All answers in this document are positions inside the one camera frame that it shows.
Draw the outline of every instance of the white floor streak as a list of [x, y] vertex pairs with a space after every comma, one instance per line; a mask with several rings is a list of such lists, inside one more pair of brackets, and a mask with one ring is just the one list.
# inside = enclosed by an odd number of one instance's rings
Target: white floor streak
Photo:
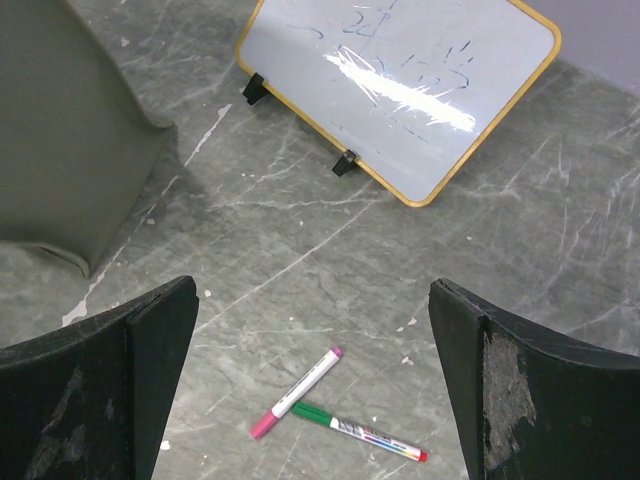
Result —
[[[200, 139], [200, 141], [196, 145], [196, 148], [193, 149], [193, 152], [191, 152], [191, 155], [189, 155], [187, 160], [184, 162], [183, 168], [187, 168], [189, 166], [189, 164], [191, 163], [193, 158], [200, 152], [200, 149], [202, 148], [202, 146], [207, 142], [207, 140], [209, 140], [209, 137], [214, 132], [214, 130], [216, 128], [218, 128], [218, 125], [220, 124], [222, 119], [227, 115], [227, 113], [229, 113], [229, 110], [231, 109], [232, 106], [233, 106], [233, 104], [230, 103], [230, 104], [228, 104], [228, 105], [226, 105], [226, 106], [224, 106], [224, 107], [222, 107], [221, 109], [218, 110], [218, 119], [211, 126], [211, 128], [209, 130], [207, 130], [205, 132], [205, 134], [202, 136], [202, 138]], [[133, 233], [129, 236], [129, 238], [127, 238], [127, 240], [124, 242], [124, 244], [116, 251], [116, 253], [113, 255], [111, 260], [109, 260], [109, 262], [107, 262], [107, 264], [102, 269], [102, 272], [100, 272], [100, 275], [98, 275], [96, 277], [96, 280], [91, 285], [89, 285], [89, 290], [87, 291], [87, 293], [84, 296], [84, 298], [82, 300], [80, 300], [80, 302], [78, 302], [78, 304], [75, 307], [73, 307], [73, 309], [69, 313], [67, 313], [66, 315], [64, 315], [62, 317], [62, 326], [63, 327], [66, 327], [67, 325], [71, 324], [71, 322], [73, 322], [76, 318], [83, 318], [83, 317], [85, 317], [87, 315], [87, 300], [89, 299], [89, 295], [91, 295], [91, 293], [95, 290], [95, 288], [98, 285], [100, 285], [100, 283], [104, 280], [104, 277], [107, 274], [107, 271], [109, 271], [109, 269], [115, 263], [115, 261], [118, 259], [118, 257], [120, 256], [122, 251], [125, 249], [125, 247], [127, 245], [129, 245], [129, 242], [131, 241], [131, 238], [133, 237], [133, 235], [135, 235], [135, 233], [140, 229], [140, 227], [147, 221], [147, 219], [149, 218], [149, 215], [151, 215], [153, 210], [156, 208], [156, 205], [158, 205], [160, 200], [167, 194], [167, 192], [169, 191], [171, 186], [176, 182], [176, 180], [178, 180], [178, 178], [180, 178], [180, 175], [176, 175], [175, 177], [173, 177], [169, 181], [169, 184], [162, 191], [162, 193], [160, 194], [160, 197], [158, 198], [156, 203], [154, 203], [151, 206], [151, 208], [149, 208], [147, 213], [144, 214], [144, 216], [142, 217], [142, 220], [140, 220], [140, 223], [134, 229]]]

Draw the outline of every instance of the gray floor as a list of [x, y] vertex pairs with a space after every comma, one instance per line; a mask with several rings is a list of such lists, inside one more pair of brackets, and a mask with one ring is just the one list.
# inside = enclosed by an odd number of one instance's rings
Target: gray floor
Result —
[[[2, 247], [0, 346], [192, 275], [201, 310], [154, 478], [466, 478], [427, 313], [438, 277], [639, 353], [637, 99], [556, 63], [415, 210], [364, 173], [336, 178], [336, 152], [277, 101], [245, 103], [233, 49], [252, 0], [75, 4], [179, 144], [93, 279]], [[345, 357], [309, 400], [423, 446], [426, 464], [290, 415], [249, 437], [335, 344]]]

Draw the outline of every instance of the pink marker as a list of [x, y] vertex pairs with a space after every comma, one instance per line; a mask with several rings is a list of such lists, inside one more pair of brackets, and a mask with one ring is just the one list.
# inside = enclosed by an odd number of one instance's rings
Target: pink marker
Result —
[[318, 381], [331, 370], [331, 367], [338, 363], [341, 357], [342, 350], [339, 347], [333, 347], [329, 350], [327, 354], [298, 380], [298, 382], [291, 387], [291, 390], [262, 417], [262, 420], [253, 426], [251, 436], [257, 440], [271, 430], [271, 428], [278, 423], [278, 420], [280, 420], [305, 393], [311, 390], [311, 387], [318, 383]]

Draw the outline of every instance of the pink marker cap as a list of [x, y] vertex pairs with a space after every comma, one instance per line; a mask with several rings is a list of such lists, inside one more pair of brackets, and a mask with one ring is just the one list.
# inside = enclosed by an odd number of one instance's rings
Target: pink marker cap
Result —
[[256, 440], [267, 433], [280, 420], [271, 410], [269, 410], [262, 419], [251, 428], [251, 436]]

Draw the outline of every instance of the green marker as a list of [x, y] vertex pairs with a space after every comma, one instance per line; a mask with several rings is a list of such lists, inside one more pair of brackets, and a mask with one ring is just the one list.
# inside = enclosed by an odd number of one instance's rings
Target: green marker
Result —
[[410, 458], [411, 460], [415, 460], [417, 462], [427, 461], [427, 452], [423, 452], [419, 448], [385, 437], [384, 435], [375, 433], [366, 427], [345, 422], [344, 420], [340, 420], [330, 415], [324, 410], [312, 407], [306, 403], [296, 402], [291, 409], [291, 413], [298, 417], [306, 418], [312, 422], [324, 425], [325, 427], [332, 428], [333, 430], [337, 430], [338, 432], [346, 433], [347, 435], [357, 438], [358, 440], [362, 440], [363, 442], [377, 445], [378, 447]]

